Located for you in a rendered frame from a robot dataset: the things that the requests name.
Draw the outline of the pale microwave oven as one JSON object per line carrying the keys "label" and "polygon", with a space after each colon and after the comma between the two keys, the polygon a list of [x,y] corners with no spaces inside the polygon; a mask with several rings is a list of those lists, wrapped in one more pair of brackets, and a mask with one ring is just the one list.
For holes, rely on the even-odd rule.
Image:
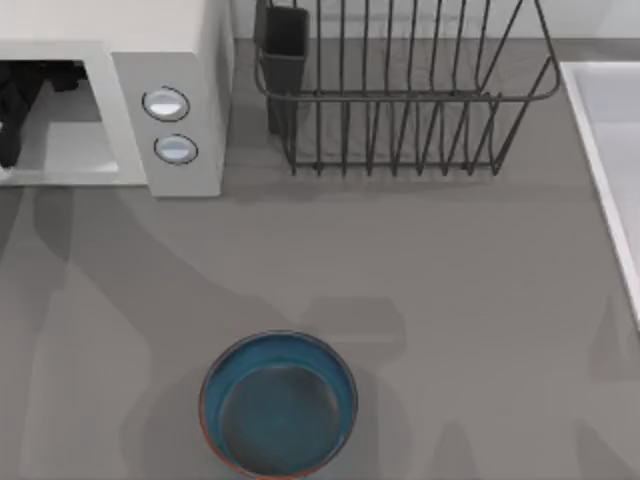
{"label": "pale microwave oven", "polygon": [[[73,60],[88,79],[45,83],[22,127],[17,164],[0,188],[145,186],[157,197],[216,197],[234,76],[230,0],[0,0],[0,60]],[[145,92],[168,86],[188,115],[160,122]],[[156,139],[184,135],[198,157],[171,165]]]}

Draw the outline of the blue bowl with orange outside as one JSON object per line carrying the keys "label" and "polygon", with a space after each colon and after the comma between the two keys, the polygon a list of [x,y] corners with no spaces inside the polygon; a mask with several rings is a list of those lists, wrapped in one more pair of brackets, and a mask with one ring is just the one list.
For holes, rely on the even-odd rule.
{"label": "blue bowl with orange outside", "polygon": [[243,337],[209,366],[198,396],[202,435],[230,470],[296,480],[330,463],[359,413],[355,377],[327,342],[301,331]]}

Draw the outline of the dark cutlery holder box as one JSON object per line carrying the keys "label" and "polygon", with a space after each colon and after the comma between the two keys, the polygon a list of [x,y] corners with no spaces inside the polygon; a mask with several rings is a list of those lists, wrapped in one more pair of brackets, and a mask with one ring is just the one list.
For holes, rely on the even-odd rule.
{"label": "dark cutlery holder box", "polygon": [[295,100],[303,84],[308,57],[309,12],[297,6],[274,5],[271,0],[256,0],[254,42],[262,70],[268,109],[268,128],[274,135],[287,138],[292,132]]}

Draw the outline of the large round microwave knob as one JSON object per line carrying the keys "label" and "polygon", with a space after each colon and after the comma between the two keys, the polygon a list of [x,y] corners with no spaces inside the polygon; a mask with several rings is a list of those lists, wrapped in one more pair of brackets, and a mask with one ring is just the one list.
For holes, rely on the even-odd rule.
{"label": "large round microwave knob", "polygon": [[145,92],[142,107],[151,118],[160,122],[178,122],[190,111],[188,98],[179,90],[168,86]]}

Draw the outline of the small round microwave knob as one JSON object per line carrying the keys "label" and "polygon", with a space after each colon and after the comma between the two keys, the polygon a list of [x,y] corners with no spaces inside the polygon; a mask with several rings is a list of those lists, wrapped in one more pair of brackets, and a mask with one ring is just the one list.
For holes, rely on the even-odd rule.
{"label": "small round microwave knob", "polygon": [[154,153],[167,164],[186,165],[198,157],[198,146],[189,137],[179,134],[161,137],[154,142]]}

